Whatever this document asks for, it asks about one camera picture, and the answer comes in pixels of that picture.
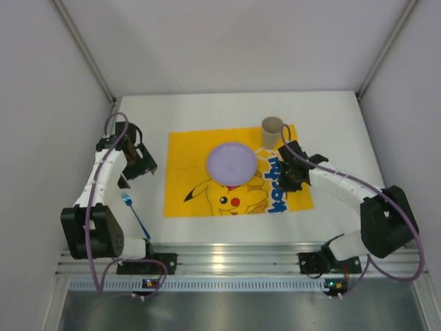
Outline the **blue metallic fork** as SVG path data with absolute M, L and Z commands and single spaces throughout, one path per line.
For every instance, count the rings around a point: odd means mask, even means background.
M 121 198 L 124 201 L 124 203 L 126 204 L 126 206 L 128 206 L 130 208 L 130 210 L 132 211 L 133 215 L 135 216 L 136 220 L 138 221 L 138 224 L 140 225 L 140 227 L 141 227 L 141 229 L 143 231 L 143 234 L 145 235 L 145 238 L 150 240 L 151 236 L 150 236 L 149 232 L 147 231 L 147 229 L 145 228 L 145 226 L 144 226 L 143 222 L 141 221 L 140 217 L 136 213 L 136 211 L 134 209 L 134 206 L 133 206 L 132 198 L 126 192 L 122 192 L 121 193 Z

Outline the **beige paper cup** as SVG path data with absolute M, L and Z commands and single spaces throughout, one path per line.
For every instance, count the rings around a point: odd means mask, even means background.
M 278 117 L 266 117 L 261 122 L 262 147 L 266 150 L 273 150 L 280 138 L 284 122 Z

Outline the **yellow pikachu cloth placemat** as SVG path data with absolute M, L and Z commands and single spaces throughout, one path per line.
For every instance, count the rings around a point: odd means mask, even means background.
M 255 175 L 246 185 L 217 184 L 207 172 L 207 158 L 217 146 L 237 142 L 254 151 Z M 278 186 L 280 155 L 261 146 L 259 127 L 173 132 L 169 135 L 165 179 L 165 217 L 220 217 L 310 210 L 307 185 L 284 193 Z

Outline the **purple plastic plate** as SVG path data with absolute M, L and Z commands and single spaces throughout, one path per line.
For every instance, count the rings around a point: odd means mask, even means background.
M 215 182 L 238 186 L 247 183 L 255 175 L 258 159 L 248 146 L 238 142 L 227 142 L 216 146 L 209 153 L 206 169 Z

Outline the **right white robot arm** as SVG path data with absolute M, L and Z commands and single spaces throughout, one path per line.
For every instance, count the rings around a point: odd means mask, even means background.
M 321 154 L 308 156 L 297 141 L 278 149 L 282 158 L 278 180 L 283 192 L 297 192 L 304 185 L 321 189 L 355 211 L 360 227 L 322 244 L 317 255 L 325 270 L 373 255 L 383 259 L 419 235 L 419 228 L 403 189 L 380 188 L 337 169 Z

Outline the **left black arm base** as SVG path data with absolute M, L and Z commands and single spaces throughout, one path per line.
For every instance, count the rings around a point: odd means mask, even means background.
M 159 252 L 151 243 L 146 245 L 147 255 L 141 260 L 125 260 L 118 264 L 118 275 L 168 275 L 176 272 L 178 255 L 175 252 Z

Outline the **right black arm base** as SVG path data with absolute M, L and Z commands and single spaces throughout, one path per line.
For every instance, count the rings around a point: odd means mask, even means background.
M 312 278 L 319 278 L 324 274 L 360 274 L 361 262 L 358 257 L 352 257 L 344 261 L 338 261 L 331 253 L 330 243 L 339 236 L 330 239 L 321 245 L 317 252 L 298 253 L 300 273 Z

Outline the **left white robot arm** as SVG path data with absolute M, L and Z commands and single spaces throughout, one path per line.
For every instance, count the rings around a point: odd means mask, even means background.
M 157 164 L 133 123 L 119 121 L 115 133 L 96 145 L 89 179 L 71 208 L 61 211 L 61 224 L 74 259 L 143 259 L 147 239 L 136 233 L 136 217 L 122 194 L 129 182 L 154 173 Z

